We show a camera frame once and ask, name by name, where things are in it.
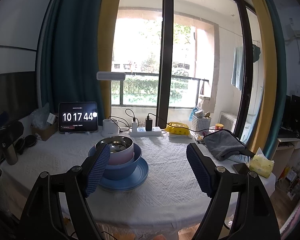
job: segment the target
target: desk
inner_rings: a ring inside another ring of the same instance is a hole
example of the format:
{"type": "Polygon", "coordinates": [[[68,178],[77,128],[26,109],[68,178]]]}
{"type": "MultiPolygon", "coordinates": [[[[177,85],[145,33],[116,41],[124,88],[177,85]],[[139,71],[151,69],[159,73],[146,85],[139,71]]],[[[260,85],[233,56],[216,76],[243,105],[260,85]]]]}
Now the desk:
{"type": "MultiPolygon", "coordinates": [[[[59,134],[46,142],[38,141],[19,156],[19,161],[10,166],[2,163],[2,183],[7,191],[13,214],[20,218],[26,198],[42,171],[51,174],[67,171],[80,165],[88,150],[101,139],[101,133],[59,134]]],[[[186,146],[194,142],[190,138],[161,137],[133,138],[142,149],[142,157],[149,165],[149,175],[139,187],[128,192],[113,193],[101,187],[89,196],[87,202],[96,223],[105,231],[134,233],[138,239],[151,239],[163,234],[167,239],[178,239],[182,228],[201,222],[210,198],[203,192],[186,159],[186,146]]],[[[211,156],[205,146],[199,145],[204,155],[211,156]]],[[[224,165],[234,172],[234,162],[225,160],[224,165]]],[[[274,191],[274,175],[261,177],[269,195],[274,191]]],[[[233,193],[228,215],[234,213],[237,194],[233,193]]],[[[60,196],[62,212],[69,216],[64,194],[60,196]]]]}
{"type": "Polygon", "coordinates": [[[289,160],[295,149],[300,148],[300,139],[298,138],[277,138],[275,151],[271,156],[274,161],[272,173],[275,175],[276,180],[279,179],[284,168],[288,165],[289,160]],[[290,146],[279,146],[281,142],[290,142],[290,146]]]}

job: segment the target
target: white wicker basket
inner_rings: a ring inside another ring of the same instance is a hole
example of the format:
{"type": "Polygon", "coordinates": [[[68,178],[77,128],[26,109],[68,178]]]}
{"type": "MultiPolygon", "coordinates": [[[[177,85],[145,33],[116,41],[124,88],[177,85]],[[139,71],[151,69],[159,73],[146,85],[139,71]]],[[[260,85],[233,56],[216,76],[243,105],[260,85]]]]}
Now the white wicker basket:
{"type": "Polygon", "coordinates": [[[211,123],[211,118],[196,118],[193,116],[191,130],[200,131],[203,129],[209,129],[211,123]]]}

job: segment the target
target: dark wall panel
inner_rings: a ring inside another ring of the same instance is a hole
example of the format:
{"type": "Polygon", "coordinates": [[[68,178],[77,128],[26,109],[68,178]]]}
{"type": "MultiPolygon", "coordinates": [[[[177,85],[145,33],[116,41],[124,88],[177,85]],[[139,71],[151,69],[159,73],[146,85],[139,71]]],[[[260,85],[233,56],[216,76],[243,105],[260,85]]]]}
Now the dark wall panel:
{"type": "Polygon", "coordinates": [[[0,74],[0,114],[6,111],[9,121],[14,121],[36,109],[35,80],[35,71],[0,74]]]}

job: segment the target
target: ribbed rubber pad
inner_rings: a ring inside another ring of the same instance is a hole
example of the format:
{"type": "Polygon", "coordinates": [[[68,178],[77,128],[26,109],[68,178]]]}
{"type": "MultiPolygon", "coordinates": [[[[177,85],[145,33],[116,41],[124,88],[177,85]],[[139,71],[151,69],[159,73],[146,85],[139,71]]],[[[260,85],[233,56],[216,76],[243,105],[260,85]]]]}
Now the ribbed rubber pad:
{"type": "Polygon", "coordinates": [[[201,191],[206,193],[208,197],[211,197],[214,192],[212,188],[211,176],[191,144],[188,144],[187,146],[186,156],[201,191]]]}
{"type": "Polygon", "coordinates": [[[98,159],[94,163],[93,168],[91,169],[88,177],[87,177],[87,187],[85,189],[85,197],[89,197],[89,195],[96,191],[96,188],[102,178],[103,172],[109,162],[110,158],[110,147],[106,145],[102,152],[100,153],[98,159]]]}

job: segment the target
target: digital clock display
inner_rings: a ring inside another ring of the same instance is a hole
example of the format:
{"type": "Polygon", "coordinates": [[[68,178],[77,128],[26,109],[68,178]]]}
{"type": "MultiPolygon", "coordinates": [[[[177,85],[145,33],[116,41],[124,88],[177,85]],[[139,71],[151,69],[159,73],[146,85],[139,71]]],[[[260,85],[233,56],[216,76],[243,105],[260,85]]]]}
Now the digital clock display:
{"type": "Polygon", "coordinates": [[[59,131],[85,132],[98,130],[96,102],[59,104],[59,131]]]}

